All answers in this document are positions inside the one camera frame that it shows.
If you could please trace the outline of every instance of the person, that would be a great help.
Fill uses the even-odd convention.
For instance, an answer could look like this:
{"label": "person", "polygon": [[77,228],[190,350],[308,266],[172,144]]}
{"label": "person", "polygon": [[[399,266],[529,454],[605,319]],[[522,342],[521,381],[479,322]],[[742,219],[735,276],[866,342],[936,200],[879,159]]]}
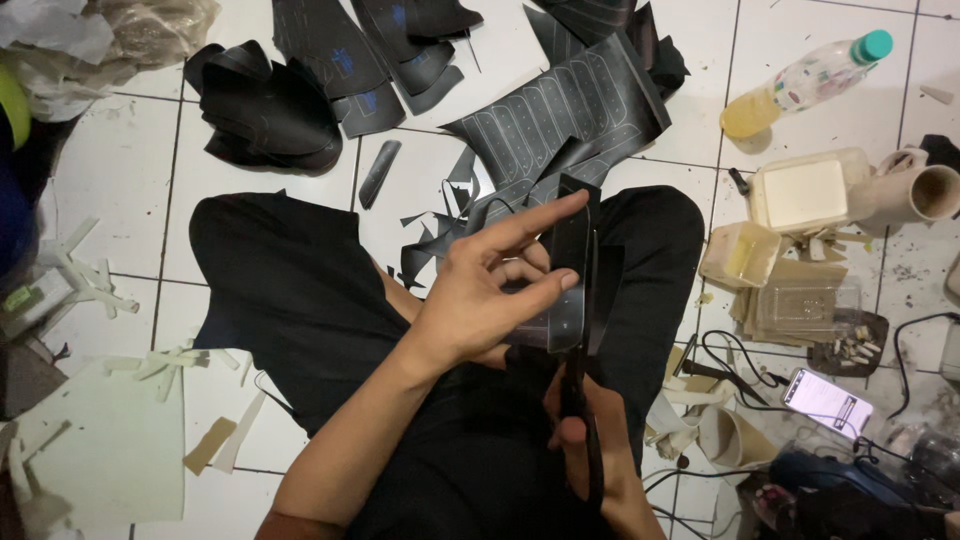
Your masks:
{"label": "person", "polygon": [[[191,225],[202,268],[197,245],[203,245],[205,223],[215,221],[198,218],[213,208],[202,208],[207,201]],[[379,268],[316,269],[329,270],[325,282],[334,274],[365,280],[351,293],[360,307],[351,308],[374,321],[370,328],[346,328],[348,309],[335,308],[343,303],[335,298],[343,287],[328,285],[327,311],[318,309],[327,318],[311,323],[324,327],[328,341],[318,344],[317,361],[362,361],[372,369],[348,399],[332,404],[332,415],[310,424],[315,421],[304,419],[323,414],[306,409],[338,395],[339,387],[317,379],[308,399],[288,368],[266,364],[298,421],[316,430],[281,482],[258,540],[663,538],[637,471],[646,412],[659,392],[703,248],[697,206],[667,186],[627,189],[601,204],[600,243],[623,245],[625,262],[598,368],[584,382],[604,466],[599,515],[585,502],[585,425],[559,417],[563,366],[543,351],[501,343],[579,280],[572,270],[549,268],[537,238],[587,201],[582,190],[456,240],[425,301]],[[353,246],[355,235],[335,241]],[[369,256],[351,264],[376,266]],[[501,292],[504,282],[518,279],[530,284]],[[211,286],[217,293],[217,283]],[[386,302],[365,301],[365,287]],[[345,346],[376,340],[386,345]],[[310,377],[305,374],[304,368],[297,377]]]}

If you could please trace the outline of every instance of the phone screen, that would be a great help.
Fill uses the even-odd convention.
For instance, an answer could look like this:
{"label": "phone screen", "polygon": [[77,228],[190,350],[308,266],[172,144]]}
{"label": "phone screen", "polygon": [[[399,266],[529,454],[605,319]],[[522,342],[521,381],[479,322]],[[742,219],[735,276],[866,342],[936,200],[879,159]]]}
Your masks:
{"label": "phone screen", "polygon": [[801,369],[790,382],[783,403],[810,415],[831,430],[853,440],[863,433],[874,406],[813,373]]}

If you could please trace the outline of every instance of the white tile floor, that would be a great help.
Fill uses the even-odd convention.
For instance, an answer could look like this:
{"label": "white tile floor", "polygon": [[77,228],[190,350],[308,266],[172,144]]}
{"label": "white tile floor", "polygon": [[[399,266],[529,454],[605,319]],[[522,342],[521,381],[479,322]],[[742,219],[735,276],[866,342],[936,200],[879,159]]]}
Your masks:
{"label": "white tile floor", "polygon": [[[75,373],[88,355],[142,355],[153,347],[169,348],[188,337],[205,316],[208,295],[190,251],[187,225],[203,197],[238,191],[287,192],[339,209],[359,209],[352,200],[357,180],[365,178],[380,145],[388,138],[403,147],[370,211],[360,210],[361,240],[383,265],[398,267],[400,246],[420,236],[420,226],[404,230],[398,219],[427,209],[443,210],[440,181],[460,155],[464,143],[435,132],[435,126],[486,105],[545,67],[542,52],[513,0],[463,0],[483,12],[487,23],[472,41],[474,56],[458,43],[456,63],[467,75],[446,102],[404,127],[370,135],[345,145],[340,162],[320,177],[252,172],[218,161],[203,151],[211,130],[200,118],[198,96],[182,82],[182,66],[138,75],[119,88],[122,95],[96,103],[84,116],[60,158],[44,196],[47,235],[70,234],[88,215],[100,224],[76,252],[93,260],[109,258],[118,292],[141,304],[139,313],[120,313],[108,321],[93,304],[74,309],[45,337],[52,349],[70,344],[74,355],[62,364]],[[265,0],[225,0],[210,31],[210,41],[226,46],[256,38],[277,60],[271,43],[270,4]],[[670,184],[701,208],[708,230],[744,219],[742,199],[723,169],[753,171],[765,162],[860,146],[876,165],[890,152],[919,144],[927,133],[960,142],[960,100],[945,106],[923,97],[919,85],[956,91],[960,88],[960,16],[954,0],[653,0],[660,34],[670,34],[693,74],[667,103],[673,126],[642,159],[627,160],[611,172],[604,195],[637,185]],[[893,54],[849,95],[785,118],[774,126],[764,148],[738,148],[722,138],[717,115],[739,92],[765,81],[808,50],[832,40],[858,37],[875,28],[889,31]],[[427,227],[436,221],[424,218]],[[878,238],[872,254],[852,245],[852,274],[864,283],[865,306],[890,319],[891,325],[953,307],[944,297],[945,272],[960,246],[960,222],[932,227],[906,226]],[[432,265],[420,275],[432,283]],[[700,292],[715,299],[694,307]],[[695,331],[733,330],[727,314],[732,294],[697,280],[687,303],[678,340]],[[950,392],[935,373],[946,325],[930,322],[906,331],[915,402],[905,418],[924,415],[924,406]],[[747,343],[756,361],[788,374],[804,364],[798,348]],[[888,353],[885,362],[893,362]],[[900,400],[898,372],[880,369],[869,380],[840,380],[878,409]],[[197,442],[219,416],[237,420],[253,396],[251,380],[239,387],[239,374],[216,361],[185,374],[187,447]],[[264,405],[237,460],[232,476],[207,471],[188,474],[182,523],[135,526],[130,538],[252,537],[276,486],[305,437],[274,403]],[[691,470],[710,466],[692,448]],[[649,451],[643,473],[673,467]],[[651,492],[651,501],[672,509],[702,532],[720,532],[734,508],[714,510],[716,495],[728,489],[715,479],[671,479]],[[661,520],[674,540],[694,536],[679,524]],[[88,539],[127,538],[126,528],[88,531]]]}

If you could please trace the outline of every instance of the black pants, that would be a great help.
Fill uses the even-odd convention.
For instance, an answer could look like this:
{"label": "black pants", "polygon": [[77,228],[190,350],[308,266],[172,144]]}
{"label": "black pants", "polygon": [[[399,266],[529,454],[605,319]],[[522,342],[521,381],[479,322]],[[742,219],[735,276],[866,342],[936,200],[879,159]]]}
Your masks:
{"label": "black pants", "polygon": [[[409,324],[387,303],[358,216],[284,193],[204,199],[190,240],[210,285],[195,347],[250,351],[312,436],[393,349]],[[704,221],[673,187],[627,189],[601,204],[601,244],[626,248],[623,281],[598,358],[604,384],[623,396],[638,436],[660,389],[700,257]],[[543,353],[513,348],[506,375],[542,392],[556,369]],[[466,364],[437,392],[481,380]]]}

